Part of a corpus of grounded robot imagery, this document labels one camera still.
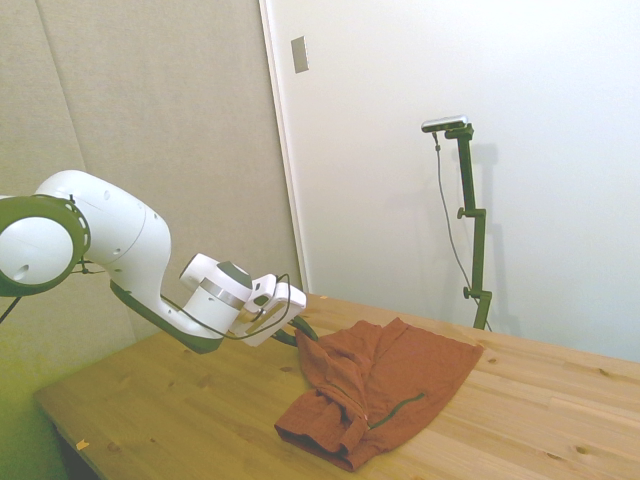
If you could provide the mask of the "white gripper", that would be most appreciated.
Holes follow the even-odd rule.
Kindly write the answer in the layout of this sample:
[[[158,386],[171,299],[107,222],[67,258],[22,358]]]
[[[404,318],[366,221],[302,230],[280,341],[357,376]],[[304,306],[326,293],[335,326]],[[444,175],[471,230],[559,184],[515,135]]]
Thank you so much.
[[[306,304],[306,295],[287,281],[253,281],[249,300],[234,321],[234,335],[253,347],[269,338],[296,346],[296,336],[284,330],[291,323],[309,339],[317,341],[317,333],[299,315]]]

